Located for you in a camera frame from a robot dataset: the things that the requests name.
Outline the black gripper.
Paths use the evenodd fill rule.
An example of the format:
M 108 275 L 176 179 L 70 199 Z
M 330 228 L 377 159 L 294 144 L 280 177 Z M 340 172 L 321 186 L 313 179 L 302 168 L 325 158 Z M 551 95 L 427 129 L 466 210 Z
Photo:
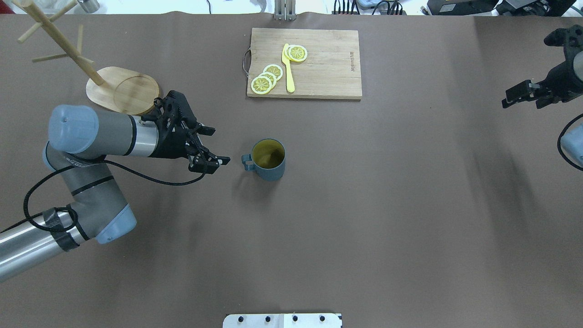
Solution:
M 142 121 L 152 121 L 158 129 L 158 141 L 150 154 L 151 158 L 188 158 L 188 170 L 197 174 L 214 174 L 231 160 L 226 156 L 199 154 L 195 134 L 212 136 L 216 129 L 197 121 L 181 92 L 169 91 L 164 98 L 154 99 L 152 110 L 142 116 Z

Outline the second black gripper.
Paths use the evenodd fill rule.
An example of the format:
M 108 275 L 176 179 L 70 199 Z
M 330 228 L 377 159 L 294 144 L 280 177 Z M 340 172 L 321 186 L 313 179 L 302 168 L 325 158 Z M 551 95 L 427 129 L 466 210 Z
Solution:
M 539 83 L 524 80 L 505 91 L 502 108 L 517 103 L 536 101 L 538 109 L 550 104 L 567 103 L 582 95 L 582 27 L 573 25 L 549 33 L 543 42 L 546 46 L 561 46 L 564 62 L 552 68 Z

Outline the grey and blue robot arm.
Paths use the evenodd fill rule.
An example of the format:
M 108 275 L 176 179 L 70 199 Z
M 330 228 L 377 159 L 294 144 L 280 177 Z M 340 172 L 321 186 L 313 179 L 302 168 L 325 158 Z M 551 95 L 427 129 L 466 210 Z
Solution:
M 229 157 L 213 154 L 200 140 L 214 133 L 214 128 L 198 121 L 187 98 L 178 91 L 155 98 L 152 110 L 140 115 L 82 105 L 56 106 L 42 150 L 51 172 L 25 194 L 23 220 L 1 233 L 2 282 L 85 241 L 106 244 L 135 228 L 137 219 L 110 166 L 161 185 L 182 186 L 227 165 Z M 109 155 L 184 158 L 188 170 L 199 176 L 183 182 L 162 181 L 108 160 Z M 56 176 L 62 176 L 73 202 L 32 214 L 32 194 Z

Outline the second grey robot arm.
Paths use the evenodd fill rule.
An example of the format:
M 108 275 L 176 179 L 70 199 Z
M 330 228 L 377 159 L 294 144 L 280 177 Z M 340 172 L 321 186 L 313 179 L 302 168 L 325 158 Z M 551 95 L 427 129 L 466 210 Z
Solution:
M 501 102 L 503 108 L 534 101 L 542 109 L 550 104 L 570 102 L 583 94 L 583 27 L 555 29 L 546 35 L 543 43 L 562 48 L 564 61 L 550 69 L 542 81 L 527 79 L 507 89 Z M 557 138 L 558 153 L 577 170 L 582 170 L 583 128 L 571 126 L 581 119 L 580 114 L 569 121 Z

